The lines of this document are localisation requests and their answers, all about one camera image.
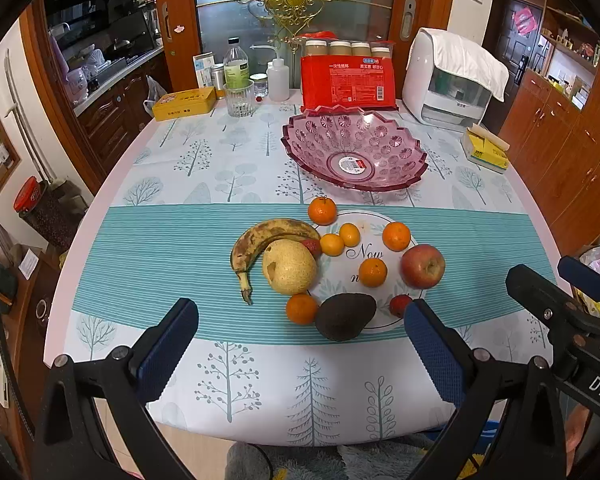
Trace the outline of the yellow flat box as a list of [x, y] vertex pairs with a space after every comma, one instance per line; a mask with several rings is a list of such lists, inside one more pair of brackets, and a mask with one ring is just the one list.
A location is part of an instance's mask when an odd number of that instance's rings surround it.
[[216, 102], [214, 87], [183, 90], [167, 93], [155, 102], [152, 113], [155, 120], [177, 119], [208, 114]]

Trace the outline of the yellow speckled pear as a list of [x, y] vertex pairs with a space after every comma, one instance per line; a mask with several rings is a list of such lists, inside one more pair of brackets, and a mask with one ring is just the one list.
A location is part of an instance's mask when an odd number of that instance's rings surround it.
[[311, 288], [317, 275], [317, 263], [303, 244], [275, 240], [263, 252], [262, 271], [275, 292], [293, 296]]

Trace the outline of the jar with beige contents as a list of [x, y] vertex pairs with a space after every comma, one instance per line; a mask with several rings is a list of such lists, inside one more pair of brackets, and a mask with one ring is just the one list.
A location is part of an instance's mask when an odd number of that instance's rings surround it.
[[392, 51], [390, 47], [376, 46], [371, 48], [371, 55], [375, 58], [392, 58]]
[[350, 41], [335, 40], [329, 42], [329, 55], [330, 56], [352, 56], [352, 44]]
[[364, 56], [364, 58], [369, 58], [371, 55], [370, 44], [364, 41], [352, 42], [351, 51], [353, 55]]
[[323, 56], [329, 53], [329, 45], [326, 40], [309, 39], [304, 45], [305, 56]]

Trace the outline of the white cloth on appliance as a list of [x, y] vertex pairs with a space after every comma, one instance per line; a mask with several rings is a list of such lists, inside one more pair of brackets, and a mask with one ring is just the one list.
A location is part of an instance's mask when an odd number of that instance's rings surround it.
[[505, 99], [508, 68], [483, 47], [448, 30], [425, 28], [432, 42], [433, 65], [453, 76], [468, 79], [489, 90], [500, 102]]

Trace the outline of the clear plastic bottle green label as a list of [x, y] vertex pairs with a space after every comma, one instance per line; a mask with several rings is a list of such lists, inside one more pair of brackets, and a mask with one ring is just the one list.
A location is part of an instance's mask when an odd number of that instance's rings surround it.
[[249, 56], [240, 47], [238, 37], [227, 40], [228, 50], [224, 56], [224, 78], [229, 89], [245, 88], [250, 83]]

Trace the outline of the red snack package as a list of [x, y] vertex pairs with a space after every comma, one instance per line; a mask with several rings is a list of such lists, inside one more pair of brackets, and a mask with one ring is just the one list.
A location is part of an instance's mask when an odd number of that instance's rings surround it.
[[[342, 39], [323, 39], [328, 42]], [[390, 41], [368, 42], [390, 47]], [[302, 104], [317, 107], [359, 107], [363, 110], [395, 110], [396, 92], [392, 58], [364, 56], [305, 56], [300, 61]]]

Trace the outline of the small white blue carton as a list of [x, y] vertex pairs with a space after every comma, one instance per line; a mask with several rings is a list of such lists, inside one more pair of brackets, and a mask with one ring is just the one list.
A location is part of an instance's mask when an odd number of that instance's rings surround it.
[[199, 88], [213, 87], [213, 66], [215, 65], [214, 54], [205, 52], [193, 55], [193, 68]]

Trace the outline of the red lidded dark jar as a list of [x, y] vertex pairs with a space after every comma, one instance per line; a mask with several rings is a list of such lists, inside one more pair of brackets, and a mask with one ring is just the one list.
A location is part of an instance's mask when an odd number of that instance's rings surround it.
[[67, 252], [77, 232], [77, 223], [52, 195], [46, 181], [29, 177], [16, 194], [13, 209], [49, 245]]

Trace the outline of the white countertop appliance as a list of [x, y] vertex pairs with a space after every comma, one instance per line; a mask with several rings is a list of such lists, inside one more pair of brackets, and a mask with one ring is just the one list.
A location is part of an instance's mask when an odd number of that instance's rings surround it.
[[419, 29], [408, 55], [402, 100], [422, 124], [463, 131], [482, 122], [496, 99], [480, 84], [438, 70], [431, 39]]

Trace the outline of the pink glass fruit bowl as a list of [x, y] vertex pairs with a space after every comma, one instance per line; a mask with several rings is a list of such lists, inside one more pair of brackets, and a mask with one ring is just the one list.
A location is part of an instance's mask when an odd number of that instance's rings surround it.
[[359, 107], [305, 110], [283, 125], [281, 143], [300, 168], [349, 190], [403, 190], [428, 167], [426, 151], [408, 129]]

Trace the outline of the small metal can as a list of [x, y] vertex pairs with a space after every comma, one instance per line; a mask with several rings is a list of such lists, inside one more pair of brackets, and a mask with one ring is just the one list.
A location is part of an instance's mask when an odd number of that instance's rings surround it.
[[217, 63], [211, 68], [213, 86], [217, 91], [217, 94], [221, 94], [225, 91], [225, 77], [224, 77], [224, 64]]

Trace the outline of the dark avocado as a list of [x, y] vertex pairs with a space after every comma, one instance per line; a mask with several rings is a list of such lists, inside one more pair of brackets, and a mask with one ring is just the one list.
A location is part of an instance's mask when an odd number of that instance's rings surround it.
[[358, 292], [345, 292], [326, 299], [317, 310], [315, 326], [331, 341], [356, 338], [373, 319], [377, 310], [375, 298]]

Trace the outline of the small kumquat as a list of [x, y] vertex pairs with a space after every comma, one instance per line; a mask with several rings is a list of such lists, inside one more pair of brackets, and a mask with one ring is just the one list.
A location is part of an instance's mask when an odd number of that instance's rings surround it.
[[340, 226], [339, 236], [345, 247], [356, 247], [361, 243], [361, 233], [355, 224], [347, 222]]
[[323, 235], [319, 244], [321, 244], [321, 252], [329, 257], [338, 257], [345, 247], [342, 237], [336, 233]]

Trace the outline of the clear drinking glass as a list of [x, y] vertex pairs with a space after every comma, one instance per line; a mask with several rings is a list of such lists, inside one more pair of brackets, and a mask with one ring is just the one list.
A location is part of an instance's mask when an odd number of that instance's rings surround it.
[[244, 86], [230, 88], [225, 84], [227, 113], [231, 117], [248, 117], [254, 112], [254, 84], [248, 79]]

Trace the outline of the mandarin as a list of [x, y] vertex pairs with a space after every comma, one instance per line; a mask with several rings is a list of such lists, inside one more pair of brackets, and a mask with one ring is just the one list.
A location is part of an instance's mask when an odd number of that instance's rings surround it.
[[382, 241], [393, 252], [403, 252], [411, 244], [411, 230], [402, 222], [390, 222], [382, 231]]
[[319, 303], [309, 294], [296, 294], [286, 304], [286, 316], [294, 324], [306, 326], [314, 323]]
[[319, 226], [329, 226], [337, 220], [338, 209], [336, 203], [329, 197], [317, 196], [307, 208], [309, 218]]
[[369, 288], [377, 288], [385, 283], [388, 268], [380, 258], [365, 259], [358, 268], [358, 281]]

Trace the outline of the yellow tissue pack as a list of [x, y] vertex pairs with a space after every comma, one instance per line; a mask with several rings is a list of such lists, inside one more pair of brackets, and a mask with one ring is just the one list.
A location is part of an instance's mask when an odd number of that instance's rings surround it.
[[465, 130], [462, 147], [466, 158], [499, 174], [509, 167], [509, 145], [486, 128], [473, 124]]

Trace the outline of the overripe spotted banana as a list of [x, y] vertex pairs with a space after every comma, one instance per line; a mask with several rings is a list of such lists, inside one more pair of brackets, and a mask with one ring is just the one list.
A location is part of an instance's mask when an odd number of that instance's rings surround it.
[[238, 278], [241, 297], [246, 304], [252, 304], [249, 271], [257, 257], [275, 240], [319, 240], [319, 233], [308, 223], [289, 218], [264, 220], [247, 229], [236, 240], [230, 254], [230, 266]]

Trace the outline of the wooden cabinet right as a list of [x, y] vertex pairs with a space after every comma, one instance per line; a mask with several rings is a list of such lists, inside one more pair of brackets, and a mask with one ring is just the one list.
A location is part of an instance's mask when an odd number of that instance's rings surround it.
[[560, 253], [581, 255], [600, 242], [600, 35], [570, 0], [493, 0], [483, 46], [509, 70], [483, 122]]

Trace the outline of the red apple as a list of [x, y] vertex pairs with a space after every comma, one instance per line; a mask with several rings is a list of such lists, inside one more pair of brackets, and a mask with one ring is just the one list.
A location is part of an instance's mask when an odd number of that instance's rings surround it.
[[403, 281], [413, 288], [429, 289], [442, 280], [445, 259], [437, 248], [419, 244], [409, 248], [401, 258]]

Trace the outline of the tree print tablecloth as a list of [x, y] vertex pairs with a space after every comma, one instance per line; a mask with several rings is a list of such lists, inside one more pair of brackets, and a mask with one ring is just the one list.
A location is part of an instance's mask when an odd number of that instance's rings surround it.
[[409, 342], [422, 299], [466, 344], [524, 363], [546, 328], [508, 270], [543, 276], [547, 229], [512, 177], [404, 110], [303, 117], [262, 105], [155, 122], [116, 163], [61, 272], [46, 355], [101, 359], [181, 298], [196, 335], [149, 404], [231, 440], [335, 445], [443, 424]]

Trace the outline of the red hawthorn fruit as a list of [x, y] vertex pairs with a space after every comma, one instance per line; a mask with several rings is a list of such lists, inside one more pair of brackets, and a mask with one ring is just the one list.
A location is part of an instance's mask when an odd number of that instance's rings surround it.
[[389, 311], [396, 318], [404, 318], [407, 307], [413, 302], [408, 295], [396, 295], [389, 302]]
[[321, 250], [321, 243], [313, 238], [306, 238], [302, 240], [302, 244], [309, 250], [315, 259], [318, 259], [323, 251]]

